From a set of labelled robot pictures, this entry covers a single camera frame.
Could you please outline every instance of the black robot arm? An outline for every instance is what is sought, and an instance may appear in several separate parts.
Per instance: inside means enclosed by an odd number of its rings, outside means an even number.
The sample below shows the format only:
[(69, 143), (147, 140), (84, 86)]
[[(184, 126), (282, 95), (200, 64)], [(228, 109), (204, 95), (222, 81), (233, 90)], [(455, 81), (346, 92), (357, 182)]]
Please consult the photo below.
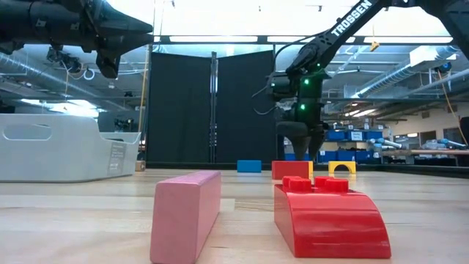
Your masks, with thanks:
[(326, 32), (305, 44), (284, 72), (271, 73), (267, 94), (274, 100), (294, 99), (291, 109), (278, 109), (277, 131), (293, 145), (296, 159), (320, 149), (327, 125), (321, 120), (325, 67), (338, 49), (384, 7), (421, 7), (439, 18), (456, 44), (469, 56), (469, 3), (466, 0), (361, 0)]

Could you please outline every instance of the black curtain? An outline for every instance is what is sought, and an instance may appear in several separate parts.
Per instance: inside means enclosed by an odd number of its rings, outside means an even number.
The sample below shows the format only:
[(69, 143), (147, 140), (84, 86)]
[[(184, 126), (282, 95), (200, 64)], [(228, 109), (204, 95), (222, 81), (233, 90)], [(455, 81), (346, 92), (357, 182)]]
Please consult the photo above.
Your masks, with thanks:
[(276, 129), (273, 112), (258, 115), (274, 106), (265, 93), (251, 96), (266, 84), (273, 70), (273, 52), (230, 56), (218, 60), (216, 102), (217, 163), (241, 159), (268, 164), (276, 158)]
[(210, 59), (152, 54), (147, 163), (210, 161)]

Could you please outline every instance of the wooden table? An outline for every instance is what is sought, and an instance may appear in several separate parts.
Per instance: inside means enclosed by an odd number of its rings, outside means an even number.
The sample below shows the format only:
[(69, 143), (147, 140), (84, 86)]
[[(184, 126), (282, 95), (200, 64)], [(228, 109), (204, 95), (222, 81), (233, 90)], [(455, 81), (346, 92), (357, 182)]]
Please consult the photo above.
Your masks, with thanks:
[[(155, 184), (187, 172), (0, 183), (0, 263), (149, 263)], [(469, 263), (469, 181), (382, 172), (359, 172), (350, 181), (382, 211), (390, 260), (295, 259), (273, 222), (270, 172), (226, 171), (221, 213), (198, 263)]]

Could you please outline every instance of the red toy block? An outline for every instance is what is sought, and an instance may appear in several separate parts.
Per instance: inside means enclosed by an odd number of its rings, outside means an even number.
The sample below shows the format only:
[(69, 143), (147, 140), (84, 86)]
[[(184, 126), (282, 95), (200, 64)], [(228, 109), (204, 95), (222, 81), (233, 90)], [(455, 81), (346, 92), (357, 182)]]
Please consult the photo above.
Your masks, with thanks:
[(152, 263), (193, 264), (220, 210), (221, 173), (195, 172), (156, 185)]
[(284, 176), (299, 176), (309, 179), (308, 161), (272, 161), (272, 180), (281, 180)]
[(348, 181), (284, 177), (274, 186), (274, 218), (295, 257), (391, 257), (379, 210)]

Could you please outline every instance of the pink block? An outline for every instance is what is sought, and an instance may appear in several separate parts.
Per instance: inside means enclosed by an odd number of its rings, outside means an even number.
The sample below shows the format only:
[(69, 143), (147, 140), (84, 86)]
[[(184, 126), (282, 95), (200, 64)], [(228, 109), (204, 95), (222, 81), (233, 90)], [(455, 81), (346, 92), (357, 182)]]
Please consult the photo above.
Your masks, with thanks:
[(195, 172), (159, 182), (150, 260), (163, 264), (195, 263), (217, 218), (220, 198), (220, 172)]

